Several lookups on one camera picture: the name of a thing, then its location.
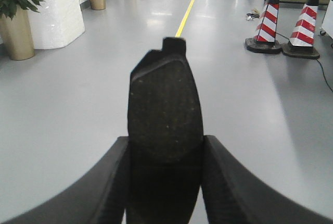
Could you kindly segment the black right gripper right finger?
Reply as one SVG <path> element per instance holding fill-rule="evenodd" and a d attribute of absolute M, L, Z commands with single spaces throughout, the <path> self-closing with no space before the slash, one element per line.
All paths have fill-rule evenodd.
<path fill-rule="evenodd" d="M 283 196 L 204 136 L 201 188 L 209 223 L 332 223 Z"/>

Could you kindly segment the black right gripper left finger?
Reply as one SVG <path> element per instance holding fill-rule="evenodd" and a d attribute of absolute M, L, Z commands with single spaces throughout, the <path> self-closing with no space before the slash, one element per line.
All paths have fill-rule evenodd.
<path fill-rule="evenodd" d="M 7 223 L 121 223 L 129 185 L 129 139 L 121 136 L 78 181 Z"/>

